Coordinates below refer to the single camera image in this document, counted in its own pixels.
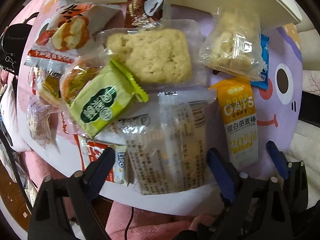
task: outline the bread picture on package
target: bread picture on package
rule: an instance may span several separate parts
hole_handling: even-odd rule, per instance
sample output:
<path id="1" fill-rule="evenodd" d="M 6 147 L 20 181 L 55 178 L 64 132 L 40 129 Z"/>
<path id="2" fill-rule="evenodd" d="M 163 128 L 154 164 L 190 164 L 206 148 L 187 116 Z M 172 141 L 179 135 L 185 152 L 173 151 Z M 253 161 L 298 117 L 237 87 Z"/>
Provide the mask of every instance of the bread picture on package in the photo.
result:
<path id="1" fill-rule="evenodd" d="M 51 38 L 56 50 L 67 51 L 82 48 L 89 40 L 89 19 L 85 16 L 75 16 L 64 23 Z"/>
<path id="2" fill-rule="evenodd" d="M 188 42 L 175 29 L 115 33 L 106 46 L 140 83 L 181 83 L 191 77 Z"/>

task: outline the blue snack package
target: blue snack package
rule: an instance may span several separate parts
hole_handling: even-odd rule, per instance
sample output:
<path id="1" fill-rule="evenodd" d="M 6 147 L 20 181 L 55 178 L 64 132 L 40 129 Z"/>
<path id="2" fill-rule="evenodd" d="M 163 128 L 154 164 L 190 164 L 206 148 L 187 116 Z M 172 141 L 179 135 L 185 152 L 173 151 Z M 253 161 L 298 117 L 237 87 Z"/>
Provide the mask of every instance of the blue snack package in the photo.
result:
<path id="1" fill-rule="evenodd" d="M 269 44 L 270 38 L 261 34 L 261 47 L 262 47 L 262 58 L 264 60 L 264 68 L 261 71 L 261 75 L 265 77 L 264 81 L 251 82 L 251 85 L 267 90 L 268 89 L 268 74 L 269 74 Z"/>

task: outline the cartoon mouth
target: cartoon mouth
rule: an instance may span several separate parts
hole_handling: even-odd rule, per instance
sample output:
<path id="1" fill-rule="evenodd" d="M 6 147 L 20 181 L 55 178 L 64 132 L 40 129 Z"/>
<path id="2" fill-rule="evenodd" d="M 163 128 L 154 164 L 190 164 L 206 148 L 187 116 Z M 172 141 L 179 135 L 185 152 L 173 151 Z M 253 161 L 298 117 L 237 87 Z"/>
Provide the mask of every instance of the cartoon mouth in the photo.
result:
<path id="1" fill-rule="evenodd" d="M 273 116 L 273 119 L 270 120 L 270 121 L 259 121 L 257 120 L 257 125 L 258 126 L 268 126 L 268 125 L 272 125 L 274 124 L 276 127 L 278 127 L 278 122 L 277 122 L 277 119 L 276 119 L 276 114 Z"/>

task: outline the dark green label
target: dark green label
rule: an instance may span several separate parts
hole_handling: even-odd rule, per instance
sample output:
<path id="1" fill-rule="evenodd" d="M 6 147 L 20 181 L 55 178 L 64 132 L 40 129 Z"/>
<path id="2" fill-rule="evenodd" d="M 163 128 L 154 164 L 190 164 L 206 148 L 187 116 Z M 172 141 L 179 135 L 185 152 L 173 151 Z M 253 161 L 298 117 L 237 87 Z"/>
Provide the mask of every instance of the dark green label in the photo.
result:
<path id="1" fill-rule="evenodd" d="M 112 119 L 112 110 L 116 98 L 116 90 L 113 87 L 101 89 L 89 102 L 85 104 L 81 112 L 81 120 L 85 123 L 94 122 L 98 118 L 103 121 L 110 121 Z"/>

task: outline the yellow oat bar package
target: yellow oat bar package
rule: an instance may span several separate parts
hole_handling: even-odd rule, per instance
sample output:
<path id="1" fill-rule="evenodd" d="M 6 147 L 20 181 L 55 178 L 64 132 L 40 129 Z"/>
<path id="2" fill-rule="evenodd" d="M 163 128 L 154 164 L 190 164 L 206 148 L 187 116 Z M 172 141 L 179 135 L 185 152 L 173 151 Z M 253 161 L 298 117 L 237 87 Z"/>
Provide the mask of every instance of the yellow oat bar package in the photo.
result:
<path id="1" fill-rule="evenodd" d="M 241 169 L 258 160 L 258 128 L 250 82 L 234 77 L 215 84 L 230 162 Z"/>

